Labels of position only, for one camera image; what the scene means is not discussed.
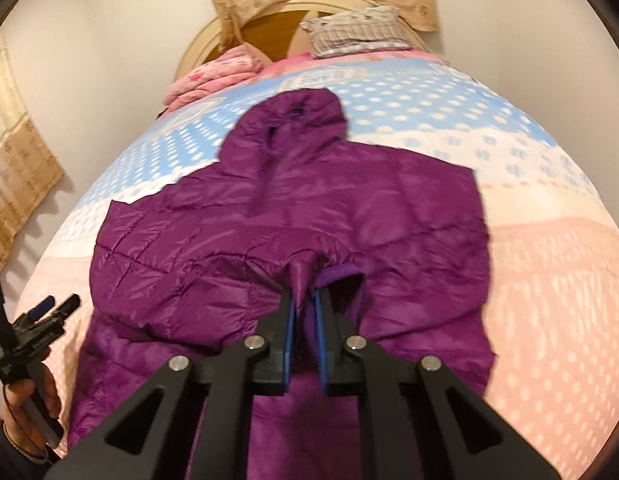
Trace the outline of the purple hooded puffer jacket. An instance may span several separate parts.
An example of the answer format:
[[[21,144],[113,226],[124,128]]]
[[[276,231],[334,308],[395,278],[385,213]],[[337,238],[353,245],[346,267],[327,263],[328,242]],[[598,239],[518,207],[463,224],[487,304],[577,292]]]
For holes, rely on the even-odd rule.
[[[300,335],[290,390],[254,401],[252,479],[357,479],[358,406],[317,376],[313,293],[393,356],[434,354],[475,392],[494,363],[482,310],[491,281],[474,173],[349,141],[326,89],[248,110],[215,164],[134,203],[96,237],[93,314],[67,443],[76,448],[172,356],[209,358],[292,294]]]

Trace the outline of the cream wooden headboard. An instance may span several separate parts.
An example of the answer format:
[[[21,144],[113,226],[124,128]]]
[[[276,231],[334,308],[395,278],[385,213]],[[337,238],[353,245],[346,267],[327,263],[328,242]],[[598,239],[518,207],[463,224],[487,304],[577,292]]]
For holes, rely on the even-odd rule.
[[[277,3],[256,15],[239,32],[239,40],[262,51],[271,63],[281,62],[297,55],[311,55],[309,35],[300,28],[300,23],[312,18],[322,18],[346,11],[379,6],[372,0],[288,0]],[[413,49],[429,50],[427,44],[401,17]]]

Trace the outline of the polka dot bed cover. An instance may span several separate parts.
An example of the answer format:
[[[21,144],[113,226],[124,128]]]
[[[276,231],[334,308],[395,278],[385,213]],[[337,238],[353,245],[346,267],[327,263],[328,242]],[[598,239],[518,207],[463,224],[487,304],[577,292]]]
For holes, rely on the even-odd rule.
[[[563,478],[585,474],[619,422],[619,229],[586,174],[537,122],[420,52],[274,63],[160,118],[104,171],[18,302],[25,311],[47,296],[82,299],[51,353],[66,437],[93,314],[91,260],[111,203],[134,203],[215,164],[248,110],[302,89],[339,98],[349,141],[472,170],[491,258],[482,320],[494,363],[484,396]]]

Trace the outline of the striped grey pillow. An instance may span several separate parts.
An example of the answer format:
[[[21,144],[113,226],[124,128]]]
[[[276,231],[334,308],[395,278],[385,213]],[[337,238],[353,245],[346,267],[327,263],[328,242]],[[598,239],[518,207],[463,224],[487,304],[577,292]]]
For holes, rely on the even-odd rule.
[[[314,58],[409,50],[415,47],[393,6],[372,6],[300,23],[309,35]]]

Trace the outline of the folded pink blanket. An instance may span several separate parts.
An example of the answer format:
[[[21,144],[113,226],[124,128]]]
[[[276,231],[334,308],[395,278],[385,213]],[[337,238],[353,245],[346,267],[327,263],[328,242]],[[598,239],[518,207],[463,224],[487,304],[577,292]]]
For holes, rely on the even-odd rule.
[[[178,78],[164,96],[164,114],[243,84],[262,73],[270,63],[270,58],[251,44],[240,44]]]

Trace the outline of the beige window curtain left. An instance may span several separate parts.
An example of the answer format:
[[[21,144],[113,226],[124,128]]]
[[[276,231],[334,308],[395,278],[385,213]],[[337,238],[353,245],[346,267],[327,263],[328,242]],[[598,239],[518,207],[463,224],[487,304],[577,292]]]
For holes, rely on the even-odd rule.
[[[0,269],[18,232],[63,177],[18,91],[0,35]]]

